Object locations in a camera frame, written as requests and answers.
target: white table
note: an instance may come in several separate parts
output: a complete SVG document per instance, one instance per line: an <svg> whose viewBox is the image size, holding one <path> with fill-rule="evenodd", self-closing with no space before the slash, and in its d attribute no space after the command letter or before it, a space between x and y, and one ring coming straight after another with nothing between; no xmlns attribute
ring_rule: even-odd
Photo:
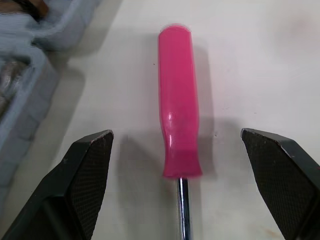
<svg viewBox="0 0 320 240"><path fill-rule="evenodd" d="M166 25L183 23L192 30L200 93L204 176L189 186L194 239L283 239L256 187L240 131L278 133L320 159L319 5L105 0L80 45L51 56L62 79L16 175L2 232L52 161L51 168L83 136L112 129L106 194L92 239L178 239L176 186L161 177L157 36Z"/></svg>

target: gray plastic tray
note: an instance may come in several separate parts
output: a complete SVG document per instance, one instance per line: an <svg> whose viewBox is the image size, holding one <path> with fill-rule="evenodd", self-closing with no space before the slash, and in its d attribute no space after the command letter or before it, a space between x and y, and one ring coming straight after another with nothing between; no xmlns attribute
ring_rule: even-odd
<svg viewBox="0 0 320 240"><path fill-rule="evenodd" d="M0 216L11 179L48 112L59 79L40 49L63 51L75 46L102 0L44 1L50 11L40 23L24 13L0 14L0 69L6 59L28 63L0 121Z"/></svg>

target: pink screwdriver handle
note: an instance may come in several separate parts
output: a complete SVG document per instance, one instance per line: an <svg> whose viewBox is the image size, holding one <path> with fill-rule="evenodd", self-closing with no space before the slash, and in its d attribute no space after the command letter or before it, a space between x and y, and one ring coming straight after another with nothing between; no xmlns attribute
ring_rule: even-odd
<svg viewBox="0 0 320 240"><path fill-rule="evenodd" d="M200 176L197 84L191 33L186 27L172 25L160 33L158 60L163 175L177 179Z"/></svg>

